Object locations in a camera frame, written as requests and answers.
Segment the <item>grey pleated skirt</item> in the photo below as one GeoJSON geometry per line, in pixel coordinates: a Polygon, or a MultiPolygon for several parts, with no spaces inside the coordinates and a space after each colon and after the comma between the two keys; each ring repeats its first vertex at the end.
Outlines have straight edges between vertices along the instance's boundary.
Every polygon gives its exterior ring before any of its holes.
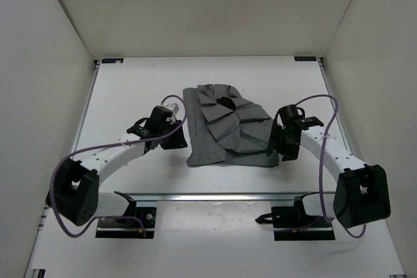
{"type": "Polygon", "coordinates": [[[266,152],[273,118],[261,105],[224,84],[186,88],[183,98],[192,146],[189,167],[279,165],[279,154],[266,152]]]}

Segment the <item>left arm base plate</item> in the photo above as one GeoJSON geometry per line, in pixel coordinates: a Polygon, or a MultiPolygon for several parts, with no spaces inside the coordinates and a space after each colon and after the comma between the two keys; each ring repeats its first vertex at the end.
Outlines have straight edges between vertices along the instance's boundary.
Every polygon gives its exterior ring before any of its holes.
{"type": "Polygon", "coordinates": [[[97,224],[95,237],[101,239],[151,240],[155,235],[157,202],[136,202],[127,216],[134,218],[101,218],[97,224]]]}

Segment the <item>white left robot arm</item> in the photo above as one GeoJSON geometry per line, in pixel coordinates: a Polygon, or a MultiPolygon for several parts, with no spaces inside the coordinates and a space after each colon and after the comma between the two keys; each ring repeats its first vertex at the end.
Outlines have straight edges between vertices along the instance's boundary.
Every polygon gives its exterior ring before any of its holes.
{"type": "Polygon", "coordinates": [[[177,104],[157,105],[149,117],[128,128],[116,146],[97,149],[79,159],[69,157],[54,176],[47,204],[79,227],[95,217],[114,216],[120,224],[132,223],[136,218],[133,198],[120,191],[101,193],[99,187],[121,167],[155,148],[186,148],[178,111],[177,104]]]}

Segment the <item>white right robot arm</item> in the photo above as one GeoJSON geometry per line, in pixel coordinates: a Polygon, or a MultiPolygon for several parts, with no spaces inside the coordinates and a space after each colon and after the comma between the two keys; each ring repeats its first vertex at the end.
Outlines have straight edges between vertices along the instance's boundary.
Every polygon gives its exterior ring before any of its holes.
{"type": "Polygon", "coordinates": [[[267,153],[276,152],[282,161],[294,161],[301,148],[332,175],[336,190],[301,197],[292,210],[297,225],[307,226],[318,216],[335,219],[349,229],[390,216],[385,170],[380,165],[368,165],[342,147],[325,132],[317,117],[306,117],[294,104],[284,106],[274,117],[267,153]]]}

